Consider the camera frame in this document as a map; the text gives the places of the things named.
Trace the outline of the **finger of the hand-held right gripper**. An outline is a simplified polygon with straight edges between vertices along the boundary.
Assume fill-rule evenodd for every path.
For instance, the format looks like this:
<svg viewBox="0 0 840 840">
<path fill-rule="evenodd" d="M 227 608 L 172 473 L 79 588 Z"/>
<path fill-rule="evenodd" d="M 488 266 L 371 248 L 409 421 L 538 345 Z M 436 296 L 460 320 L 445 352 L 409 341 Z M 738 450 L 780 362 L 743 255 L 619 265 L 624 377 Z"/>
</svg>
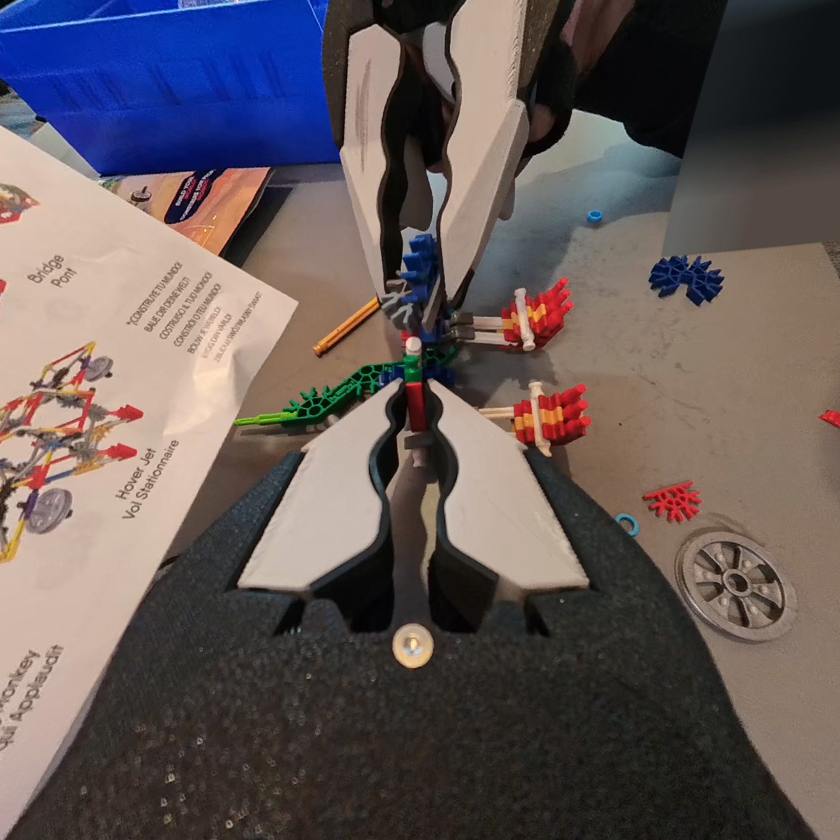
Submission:
<svg viewBox="0 0 840 840">
<path fill-rule="evenodd" d="M 518 95 L 528 3 L 468 1 L 446 29 L 454 113 L 444 142 L 447 191 L 437 217 L 440 279 L 462 302 L 487 246 L 529 134 Z"/>
<path fill-rule="evenodd" d="M 406 47 L 385 28 L 350 37 L 340 159 L 375 295 L 402 263 L 404 148 L 411 121 Z"/>
</svg>

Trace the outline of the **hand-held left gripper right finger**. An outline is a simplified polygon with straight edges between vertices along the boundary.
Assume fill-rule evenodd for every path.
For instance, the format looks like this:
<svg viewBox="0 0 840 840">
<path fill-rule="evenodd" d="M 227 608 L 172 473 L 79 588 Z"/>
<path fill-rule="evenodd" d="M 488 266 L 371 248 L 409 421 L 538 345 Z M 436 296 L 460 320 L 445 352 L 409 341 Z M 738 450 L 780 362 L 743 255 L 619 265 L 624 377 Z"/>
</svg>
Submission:
<svg viewBox="0 0 840 840">
<path fill-rule="evenodd" d="M 436 381 L 425 384 L 439 484 L 430 574 L 452 603 L 589 587 L 531 451 Z"/>
</svg>

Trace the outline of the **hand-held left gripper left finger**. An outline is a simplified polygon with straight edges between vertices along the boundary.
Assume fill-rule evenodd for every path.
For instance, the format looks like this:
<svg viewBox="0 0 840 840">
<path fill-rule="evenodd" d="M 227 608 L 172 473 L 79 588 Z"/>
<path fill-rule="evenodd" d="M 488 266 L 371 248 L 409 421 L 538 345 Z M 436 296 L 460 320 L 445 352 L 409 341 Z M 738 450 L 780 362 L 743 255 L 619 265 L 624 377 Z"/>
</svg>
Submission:
<svg viewBox="0 0 840 840">
<path fill-rule="evenodd" d="M 386 489 L 399 466 L 404 383 L 392 382 L 302 450 L 302 459 L 238 578 L 241 590 L 334 597 L 351 576 L 391 579 Z"/>
</svg>

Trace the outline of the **colourful toy construction model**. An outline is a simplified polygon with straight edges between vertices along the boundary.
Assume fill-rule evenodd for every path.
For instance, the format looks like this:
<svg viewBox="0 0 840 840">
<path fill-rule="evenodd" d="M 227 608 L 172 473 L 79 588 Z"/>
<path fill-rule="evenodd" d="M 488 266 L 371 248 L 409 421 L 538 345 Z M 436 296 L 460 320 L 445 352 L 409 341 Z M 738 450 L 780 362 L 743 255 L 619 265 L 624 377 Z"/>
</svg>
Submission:
<svg viewBox="0 0 840 840">
<path fill-rule="evenodd" d="M 497 317 L 482 317 L 447 304 L 444 298 L 430 326 L 426 311 L 437 301 L 439 264 L 437 241 L 431 234 L 419 234 L 409 241 L 396 278 L 385 284 L 381 307 L 401 334 L 402 362 L 391 372 L 380 374 L 383 387 L 397 379 L 405 382 L 435 380 L 451 386 L 453 376 L 446 353 L 456 356 L 468 344 L 488 345 L 516 353 L 543 350 L 562 330 L 574 304 L 564 277 L 550 289 L 531 296 L 515 289 Z M 433 356 L 438 351 L 442 355 Z M 588 402 L 583 384 L 562 392 L 547 393 L 540 381 L 528 384 L 528 395 L 512 406 L 480 408 L 479 414 L 509 425 L 509 433 L 526 447 L 550 456 L 552 448 L 568 445 L 586 435 L 592 420 L 586 415 Z"/>
</svg>

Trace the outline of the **person's right forearm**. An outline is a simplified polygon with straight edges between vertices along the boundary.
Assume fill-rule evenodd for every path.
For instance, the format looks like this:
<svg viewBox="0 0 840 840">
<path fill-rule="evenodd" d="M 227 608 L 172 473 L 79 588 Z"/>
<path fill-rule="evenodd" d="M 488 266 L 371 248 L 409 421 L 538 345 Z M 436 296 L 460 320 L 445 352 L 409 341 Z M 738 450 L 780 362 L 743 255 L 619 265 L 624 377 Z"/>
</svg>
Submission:
<svg viewBox="0 0 840 840">
<path fill-rule="evenodd" d="M 635 142 L 682 159 L 727 4 L 634 2 L 583 73 L 575 107 L 617 121 Z"/>
</svg>

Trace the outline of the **person's right hand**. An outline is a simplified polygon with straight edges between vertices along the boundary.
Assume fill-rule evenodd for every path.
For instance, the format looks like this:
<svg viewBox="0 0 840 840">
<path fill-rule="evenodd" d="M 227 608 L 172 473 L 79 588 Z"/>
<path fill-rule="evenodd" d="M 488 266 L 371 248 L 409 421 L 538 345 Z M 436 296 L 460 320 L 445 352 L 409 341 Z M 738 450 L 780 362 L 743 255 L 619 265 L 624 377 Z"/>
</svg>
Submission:
<svg viewBox="0 0 840 840">
<path fill-rule="evenodd" d="M 537 153 L 556 144 L 568 127 L 568 116 L 565 111 L 557 115 L 549 106 L 535 103 L 530 111 L 528 144 L 535 146 Z"/>
</svg>

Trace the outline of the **green connector with lime rod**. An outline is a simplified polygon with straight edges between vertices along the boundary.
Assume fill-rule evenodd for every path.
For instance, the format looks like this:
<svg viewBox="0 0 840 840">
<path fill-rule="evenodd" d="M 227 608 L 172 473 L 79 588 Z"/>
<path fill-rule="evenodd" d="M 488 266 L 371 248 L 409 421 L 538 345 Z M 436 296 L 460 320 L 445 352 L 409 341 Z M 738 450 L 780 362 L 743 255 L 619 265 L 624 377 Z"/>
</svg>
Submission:
<svg viewBox="0 0 840 840">
<path fill-rule="evenodd" d="M 324 386 L 321 390 L 312 387 L 301 392 L 299 400 L 276 413 L 240 417 L 234 421 L 236 427 L 280 426 L 285 429 L 314 427 L 324 423 L 330 415 L 340 416 L 353 404 L 374 395 L 394 379 L 401 379 L 404 373 L 402 363 L 366 364 L 346 377 L 334 387 Z"/>
</svg>

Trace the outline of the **red snowflake toy connector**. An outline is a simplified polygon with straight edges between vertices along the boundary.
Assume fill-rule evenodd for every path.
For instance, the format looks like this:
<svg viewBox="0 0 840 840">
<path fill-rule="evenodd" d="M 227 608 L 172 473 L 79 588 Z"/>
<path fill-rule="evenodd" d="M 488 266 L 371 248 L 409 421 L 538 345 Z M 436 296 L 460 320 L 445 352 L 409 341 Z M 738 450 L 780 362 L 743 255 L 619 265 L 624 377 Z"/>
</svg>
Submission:
<svg viewBox="0 0 840 840">
<path fill-rule="evenodd" d="M 668 522 L 686 522 L 700 512 L 702 499 L 694 482 L 685 480 L 642 495 L 647 509 Z"/>
</svg>

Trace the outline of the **blue plastic bin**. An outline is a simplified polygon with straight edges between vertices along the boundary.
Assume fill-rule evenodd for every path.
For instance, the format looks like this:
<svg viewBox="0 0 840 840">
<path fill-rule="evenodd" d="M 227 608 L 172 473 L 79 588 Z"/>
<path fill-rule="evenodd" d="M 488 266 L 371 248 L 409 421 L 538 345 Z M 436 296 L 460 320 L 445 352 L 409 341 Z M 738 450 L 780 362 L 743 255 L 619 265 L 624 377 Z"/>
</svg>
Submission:
<svg viewBox="0 0 840 840">
<path fill-rule="evenodd" d="M 96 171 L 337 163 L 327 2 L 19 1 L 1 75 Z"/>
</svg>

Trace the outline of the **orange toy rod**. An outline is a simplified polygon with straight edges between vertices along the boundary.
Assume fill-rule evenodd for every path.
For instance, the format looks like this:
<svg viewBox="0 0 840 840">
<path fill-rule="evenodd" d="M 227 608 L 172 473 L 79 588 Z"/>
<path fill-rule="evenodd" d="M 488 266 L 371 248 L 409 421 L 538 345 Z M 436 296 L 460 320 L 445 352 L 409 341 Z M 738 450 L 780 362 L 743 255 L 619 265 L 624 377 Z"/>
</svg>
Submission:
<svg viewBox="0 0 840 840">
<path fill-rule="evenodd" d="M 328 333 L 324 338 L 318 341 L 313 347 L 312 351 L 318 358 L 323 357 L 324 354 L 330 352 L 338 343 L 346 339 L 351 333 L 359 328 L 363 323 L 368 321 L 381 308 L 381 301 L 378 297 L 374 297 L 361 309 L 356 311 L 353 315 L 344 320 L 338 327 Z"/>
</svg>

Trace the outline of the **grey toy wheel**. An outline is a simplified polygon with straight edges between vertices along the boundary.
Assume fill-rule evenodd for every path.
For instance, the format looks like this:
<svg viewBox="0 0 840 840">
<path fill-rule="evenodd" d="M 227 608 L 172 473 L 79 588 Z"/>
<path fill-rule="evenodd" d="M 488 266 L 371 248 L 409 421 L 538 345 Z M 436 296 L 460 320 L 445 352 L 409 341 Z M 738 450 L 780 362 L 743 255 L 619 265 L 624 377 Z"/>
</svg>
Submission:
<svg viewBox="0 0 840 840">
<path fill-rule="evenodd" d="M 742 644 L 773 642 L 792 630 L 797 617 L 795 588 L 782 564 L 737 532 L 695 533 L 677 552 L 675 581 L 696 618 Z"/>
</svg>

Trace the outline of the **dark blue toy connector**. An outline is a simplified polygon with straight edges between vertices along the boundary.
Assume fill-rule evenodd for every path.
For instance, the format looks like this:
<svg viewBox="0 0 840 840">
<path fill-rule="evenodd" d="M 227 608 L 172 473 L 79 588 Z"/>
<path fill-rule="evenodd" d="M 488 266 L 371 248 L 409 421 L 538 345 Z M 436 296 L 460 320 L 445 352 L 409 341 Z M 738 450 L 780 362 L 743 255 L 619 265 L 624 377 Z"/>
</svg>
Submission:
<svg viewBox="0 0 840 840">
<path fill-rule="evenodd" d="M 698 255 L 689 261 L 687 255 L 660 259 L 650 270 L 648 283 L 660 298 L 675 294 L 680 288 L 696 306 L 712 302 L 722 290 L 725 278 L 720 269 L 711 268 L 711 260 Z"/>
</svg>

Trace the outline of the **white printed instruction sheet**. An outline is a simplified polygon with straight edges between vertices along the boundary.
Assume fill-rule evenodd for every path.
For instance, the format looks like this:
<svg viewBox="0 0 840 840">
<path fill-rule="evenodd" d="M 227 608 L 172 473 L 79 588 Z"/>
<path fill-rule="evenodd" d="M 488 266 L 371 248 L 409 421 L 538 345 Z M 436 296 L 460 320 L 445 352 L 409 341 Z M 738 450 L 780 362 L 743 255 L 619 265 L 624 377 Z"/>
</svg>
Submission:
<svg viewBox="0 0 840 840">
<path fill-rule="evenodd" d="M 2 130 L 2 780 L 52 760 L 297 303 Z"/>
</svg>

